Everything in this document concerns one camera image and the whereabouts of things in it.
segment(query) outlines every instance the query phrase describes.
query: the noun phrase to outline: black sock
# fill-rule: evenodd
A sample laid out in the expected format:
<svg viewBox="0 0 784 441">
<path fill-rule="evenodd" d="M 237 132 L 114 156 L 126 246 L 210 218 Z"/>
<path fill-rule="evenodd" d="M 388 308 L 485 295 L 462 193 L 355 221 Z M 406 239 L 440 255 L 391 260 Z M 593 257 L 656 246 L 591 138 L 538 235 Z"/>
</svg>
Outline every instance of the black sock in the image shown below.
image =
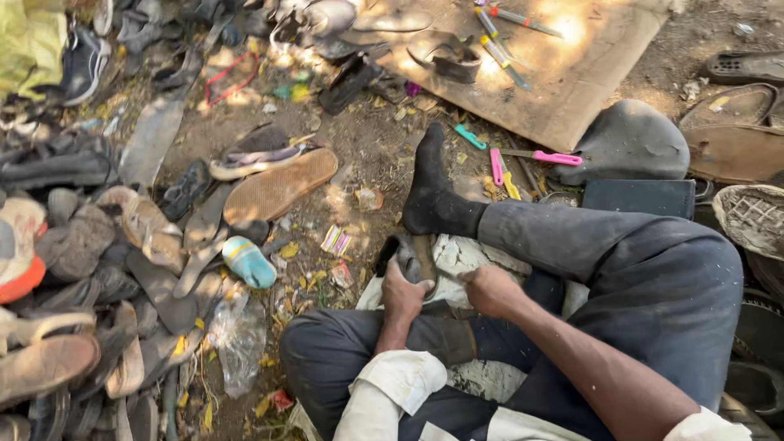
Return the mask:
<svg viewBox="0 0 784 441">
<path fill-rule="evenodd" d="M 416 148 L 414 181 L 403 209 L 403 225 L 413 235 L 448 234 L 476 239 L 487 204 L 469 201 L 452 190 L 444 174 L 444 132 L 430 124 Z"/>
</svg>

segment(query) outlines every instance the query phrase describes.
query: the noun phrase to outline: dirt ground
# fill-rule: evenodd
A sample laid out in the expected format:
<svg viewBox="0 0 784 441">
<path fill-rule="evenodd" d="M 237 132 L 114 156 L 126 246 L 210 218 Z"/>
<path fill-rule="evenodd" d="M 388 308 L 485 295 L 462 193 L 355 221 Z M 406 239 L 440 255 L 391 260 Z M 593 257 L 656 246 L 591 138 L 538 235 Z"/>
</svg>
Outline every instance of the dirt ground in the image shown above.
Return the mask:
<svg viewBox="0 0 784 441">
<path fill-rule="evenodd" d="M 738 23 L 750 25 L 754 33 L 736 35 L 734 29 Z M 723 89 L 721 86 L 705 86 L 699 81 L 697 70 L 708 56 L 728 49 L 784 49 L 783 27 L 784 4 L 779 0 L 686 1 L 684 12 L 673 15 L 662 28 L 607 105 L 624 98 L 644 100 L 677 121 L 693 104 Z M 230 52 L 213 57 L 205 73 L 220 71 L 219 67 L 230 59 Z M 329 272 L 335 258 L 323 252 L 319 244 L 329 227 L 336 224 L 345 227 L 353 237 L 347 252 L 350 258 L 348 268 L 355 281 L 353 286 L 343 290 L 325 284 L 307 293 L 300 292 L 296 303 L 313 301 L 319 306 L 352 308 L 364 287 L 361 273 L 364 270 L 366 275 L 370 274 L 373 259 L 384 238 L 391 233 L 404 232 L 398 220 L 411 184 L 414 147 L 429 121 L 435 118 L 452 122 L 458 109 L 444 102 L 439 102 L 430 112 L 409 105 L 407 108 L 412 110 L 398 121 L 395 119 L 398 108 L 366 94 L 348 110 L 331 117 L 323 114 L 314 100 L 293 103 L 270 97 L 276 87 L 291 82 L 289 75 L 296 70 L 293 67 L 281 68 L 280 65 L 280 60 L 275 63 L 262 60 L 258 78 L 211 108 L 203 103 L 202 79 L 201 84 L 191 91 L 183 123 L 165 158 L 158 182 L 161 186 L 170 184 L 194 159 L 219 157 L 224 148 L 260 124 L 274 122 L 291 137 L 305 136 L 317 126 L 314 139 L 331 146 L 339 157 L 340 167 L 348 168 L 349 172 L 340 186 L 326 184 L 297 202 L 291 211 L 290 231 L 274 229 L 275 238 L 297 242 L 299 252 L 289 260 L 286 274 L 267 296 L 278 300 L 290 298 L 292 295 L 285 287 L 297 288 L 301 276 L 315 274 L 319 270 Z M 318 63 L 309 68 L 316 71 L 314 85 L 325 84 L 329 76 L 334 75 L 333 68 Z M 150 96 L 145 91 L 146 80 L 141 78 L 133 84 L 124 84 L 126 90 L 134 92 L 121 93 L 107 103 L 108 108 L 116 108 L 118 101 L 127 107 L 121 129 L 113 135 L 118 143 L 127 140 L 135 115 L 147 102 L 138 98 Z M 700 88 L 693 97 L 688 97 L 683 91 L 684 85 L 690 81 L 696 81 Z M 265 114 L 262 112 L 264 104 L 274 104 L 277 111 Z M 108 112 L 102 107 L 91 111 L 95 114 Z M 471 116 L 468 122 L 475 133 L 487 134 L 491 143 L 507 147 L 506 138 L 497 126 Z M 467 155 L 462 163 L 459 153 Z M 488 163 L 486 153 L 479 152 L 447 129 L 445 164 L 450 176 L 481 179 L 488 174 Z M 518 186 L 530 190 L 517 163 L 509 162 L 509 166 Z M 543 169 L 535 171 L 537 174 L 545 172 Z M 380 189 L 384 194 L 382 208 L 361 212 L 353 196 L 353 191 L 359 188 Z M 273 320 L 268 325 L 267 352 L 277 360 L 280 329 Z M 221 366 L 217 359 L 206 363 L 205 378 L 220 404 L 214 417 L 211 439 L 298 439 L 296 432 L 281 437 L 285 414 L 278 415 L 271 410 L 261 419 L 256 419 L 254 414 L 262 396 L 285 387 L 278 364 L 262 367 L 253 390 L 236 400 L 223 393 Z"/>
</svg>

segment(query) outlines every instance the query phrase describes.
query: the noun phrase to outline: gray leather piece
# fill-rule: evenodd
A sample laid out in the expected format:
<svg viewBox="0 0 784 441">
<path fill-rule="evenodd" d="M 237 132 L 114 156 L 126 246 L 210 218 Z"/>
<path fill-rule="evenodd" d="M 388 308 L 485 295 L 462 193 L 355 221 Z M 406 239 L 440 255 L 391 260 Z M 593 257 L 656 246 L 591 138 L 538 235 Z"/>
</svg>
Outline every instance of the gray leather piece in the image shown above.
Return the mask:
<svg viewBox="0 0 784 441">
<path fill-rule="evenodd" d="M 555 166 L 562 184 L 586 179 L 671 179 L 686 176 L 689 150 L 680 130 L 666 116 L 638 100 L 621 100 L 604 109 L 577 144 L 581 166 Z"/>
</svg>

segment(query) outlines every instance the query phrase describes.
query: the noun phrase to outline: plastic bag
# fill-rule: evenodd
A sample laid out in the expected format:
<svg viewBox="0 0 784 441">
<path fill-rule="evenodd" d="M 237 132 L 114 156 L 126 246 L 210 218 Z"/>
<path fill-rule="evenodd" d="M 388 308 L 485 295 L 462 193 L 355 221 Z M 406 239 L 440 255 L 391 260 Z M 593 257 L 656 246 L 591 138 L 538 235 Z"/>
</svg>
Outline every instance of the plastic bag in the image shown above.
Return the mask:
<svg viewBox="0 0 784 441">
<path fill-rule="evenodd" d="M 223 366 L 223 388 L 231 398 L 248 393 L 259 374 L 259 360 L 267 344 L 267 313 L 258 301 L 240 290 L 215 308 L 209 341 L 218 348 Z"/>
</svg>

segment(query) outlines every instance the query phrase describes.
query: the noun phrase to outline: yellow cloth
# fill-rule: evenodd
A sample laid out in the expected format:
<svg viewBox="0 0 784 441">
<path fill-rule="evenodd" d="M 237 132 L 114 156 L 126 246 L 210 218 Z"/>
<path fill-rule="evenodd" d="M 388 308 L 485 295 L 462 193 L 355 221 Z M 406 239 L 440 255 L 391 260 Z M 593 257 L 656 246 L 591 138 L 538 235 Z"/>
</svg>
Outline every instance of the yellow cloth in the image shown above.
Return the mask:
<svg viewBox="0 0 784 441">
<path fill-rule="evenodd" d="M 60 84 L 64 11 L 60 0 L 0 0 L 0 100 L 9 93 L 42 99 L 32 87 Z"/>
</svg>

